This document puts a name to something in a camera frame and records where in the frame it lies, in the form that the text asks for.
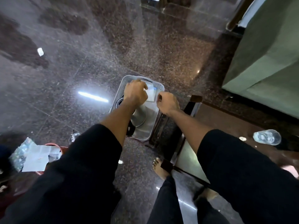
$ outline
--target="person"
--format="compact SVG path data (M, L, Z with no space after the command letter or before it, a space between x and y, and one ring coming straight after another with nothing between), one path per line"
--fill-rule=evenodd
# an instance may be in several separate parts
M130 117L147 99L144 89L147 86L140 80L128 83L122 104L79 136L69 151L6 209L0 223L109 223L112 182ZM244 223L297 221L299 184L289 172L241 140L186 115L173 94L160 92L160 96L158 108L182 130L211 189L231 203ZM160 165L161 160L156 159L154 169L165 182L148 223L183 223L174 180ZM205 212L198 211L199 222L225 222L208 207L207 197L199 198L206 206Z

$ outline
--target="granite floor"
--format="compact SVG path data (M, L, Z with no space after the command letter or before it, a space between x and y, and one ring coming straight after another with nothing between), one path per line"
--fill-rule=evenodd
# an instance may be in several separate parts
M0 140L16 147L18 136L28 136L67 146L73 131L107 115L125 75L163 83L181 107L201 95L234 114L296 131L273 113L227 100L231 94L221 90L240 41L225 25L239 2L191 0L190 8L170 3L158 11L140 0L0 0ZM170 134L166 127L162 143ZM112 223L146 223L162 185L151 170L156 156L159 150L126 139L115 175L122 200ZM200 185L179 173L174 178L184 222L197 223L191 198ZM230 223L242 223L222 197L212 205Z

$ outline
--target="leg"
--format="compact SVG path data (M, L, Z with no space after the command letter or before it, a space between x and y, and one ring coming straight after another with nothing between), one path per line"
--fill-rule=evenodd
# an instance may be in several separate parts
M217 193L211 189L205 189L196 201L198 224L229 224L227 219L207 201L213 199Z
M159 190L154 207L150 214L148 224L182 224L183 218L178 196L176 195L176 183L168 172L161 168L162 161L157 158L153 169L164 181Z

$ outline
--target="foot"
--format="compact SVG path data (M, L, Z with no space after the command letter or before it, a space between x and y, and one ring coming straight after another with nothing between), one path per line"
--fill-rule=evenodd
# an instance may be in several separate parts
M162 160L160 160L158 157L154 159L154 163L152 168L154 169L154 171L156 172L156 174L162 179L162 180L166 180L167 176L170 175L170 173L168 173L166 170L164 170L161 167L162 164Z
M218 192L215 192L214 190L211 190L209 188L205 188L202 194L199 195L199 198L203 197L210 201L214 199L216 196L218 196Z

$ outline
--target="forearm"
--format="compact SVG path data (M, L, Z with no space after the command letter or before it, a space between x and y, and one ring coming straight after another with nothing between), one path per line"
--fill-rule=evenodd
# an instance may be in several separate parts
M130 99L124 100L117 109L114 109L101 122L114 134L121 146L123 146L125 141L128 124L135 109L136 104L134 101Z
M198 122L195 118L185 114L182 110L171 111L170 117L181 129L189 145L195 154L197 154L197 150L202 139L207 132L212 130L212 128Z

